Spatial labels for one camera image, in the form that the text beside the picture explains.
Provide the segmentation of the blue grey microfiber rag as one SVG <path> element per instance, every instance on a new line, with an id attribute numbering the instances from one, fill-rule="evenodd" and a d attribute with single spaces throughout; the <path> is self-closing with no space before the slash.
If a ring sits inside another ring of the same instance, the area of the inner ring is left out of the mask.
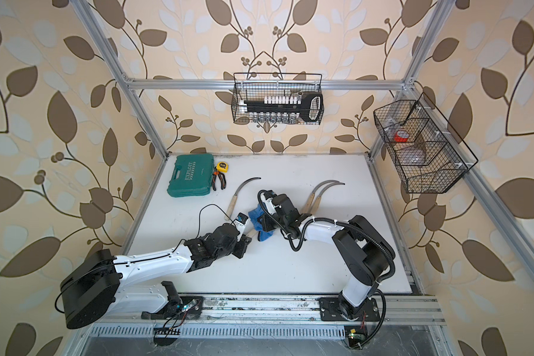
<path id="1" fill-rule="evenodd" d="M 258 233 L 258 241 L 263 242 L 269 239 L 273 234 L 274 230 L 267 230 L 269 227 L 268 222 L 266 221 L 265 212 L 260 206 L 257 206 L 255 209 L 249 212 L 249 218 L 252 222 L 254 230 Z"/>

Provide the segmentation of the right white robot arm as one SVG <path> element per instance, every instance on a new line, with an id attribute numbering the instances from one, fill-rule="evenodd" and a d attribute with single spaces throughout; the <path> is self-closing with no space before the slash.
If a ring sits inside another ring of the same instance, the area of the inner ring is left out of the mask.
<path id="1" fill-rule="evenodd" d="M 396 272 L 393 247 L 360 215 L 345 222 L 301 214 L 287 195 L 267 190 L 258 192 L 258 206 L 265 230 L 280 229 L 292 251 L 299 252 L 306 241 L 328 243 L 338 250 L 350 277 L 336 310 L 347 320 L 360 317 L 381 282 Z"/>

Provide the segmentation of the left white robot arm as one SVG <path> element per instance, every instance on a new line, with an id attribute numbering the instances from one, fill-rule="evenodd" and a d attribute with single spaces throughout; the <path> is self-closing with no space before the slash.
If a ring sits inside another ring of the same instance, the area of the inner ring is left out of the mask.
<path id="1" fill-rule="evenodd" d="M 241 259 L 251 241 L 242 228 L 225 223 L 172 249 L 132 256 L 99 250 L 62 281 L 59 312 L 68 329 L 81 329 L 110 314 L 139 312 L 145 320 L 183 317 L 199 299 L 183 301 L 174 283 L 163 278 L 207 268 L 229 255 Z M 146 286 L 156 279 L 161 283 Z"/>

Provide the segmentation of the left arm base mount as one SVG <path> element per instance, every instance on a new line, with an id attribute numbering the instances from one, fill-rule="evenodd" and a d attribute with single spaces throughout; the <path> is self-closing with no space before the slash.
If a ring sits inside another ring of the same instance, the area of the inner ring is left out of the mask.
<path id="1" fill-rule="evenodd" d="M 155 312 L 143 311 L 143 320 L 167 320 L 184 317 L 197 320 L 203 312 L 203 296 L 181 297 L 171 281 L 163 281 L 160 285 L 166 291 L 166 303 Z"/>

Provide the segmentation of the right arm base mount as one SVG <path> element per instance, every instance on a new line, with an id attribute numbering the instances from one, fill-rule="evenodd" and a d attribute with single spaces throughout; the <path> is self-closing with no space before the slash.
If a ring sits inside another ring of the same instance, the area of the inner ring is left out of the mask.
<path id="1" fill-rule="evenodd" d="M 350 321 L 377 322 L 381 316 L 374 299 L 366 298 L 359 306 L 352 306 L 342 295 L 338 297 L 319 298 L 320 319 L 325 322 Z"/>

